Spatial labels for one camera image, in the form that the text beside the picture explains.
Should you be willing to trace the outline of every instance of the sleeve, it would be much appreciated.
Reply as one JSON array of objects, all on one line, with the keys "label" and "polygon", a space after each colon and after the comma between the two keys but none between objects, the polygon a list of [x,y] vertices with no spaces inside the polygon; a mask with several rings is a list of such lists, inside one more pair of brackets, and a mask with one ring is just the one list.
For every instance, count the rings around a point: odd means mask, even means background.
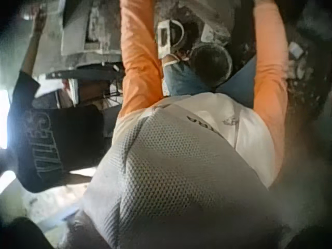
[{"label": "sleeve", "polygon": [[284,157],[285,117],[287,110],[287,38],[278,7],[273,3],[255,10],[257,72],[254,111],[268,127],[274,143],[278,174]]},{"label": "sleeve", "polygon": [[30,75],[20,72],[12,95],[11,107],[20,109],[30,108],[39,86],[39,83]]},{"label": "sleeve", "polygon": [[119,117],[163,98],[161,64],[154,41],[153,0],[121,0],[121,50],[126,69]]}]

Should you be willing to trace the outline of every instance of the blue jeans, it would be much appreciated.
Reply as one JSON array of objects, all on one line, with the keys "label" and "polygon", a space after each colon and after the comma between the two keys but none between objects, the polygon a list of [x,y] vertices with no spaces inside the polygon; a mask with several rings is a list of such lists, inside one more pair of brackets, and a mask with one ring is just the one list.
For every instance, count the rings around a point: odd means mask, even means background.
[{"label": "blue jeans", "polygon": [[[164,80],[170,96],[196,95],[211,92],[212,89],[201,81],[186,62],[167,65],[163,68]],[[254,106],[254,78],[256,75],[256,57],[253,57],[240,71],[215,92],[223,93],[242,105]]]}]

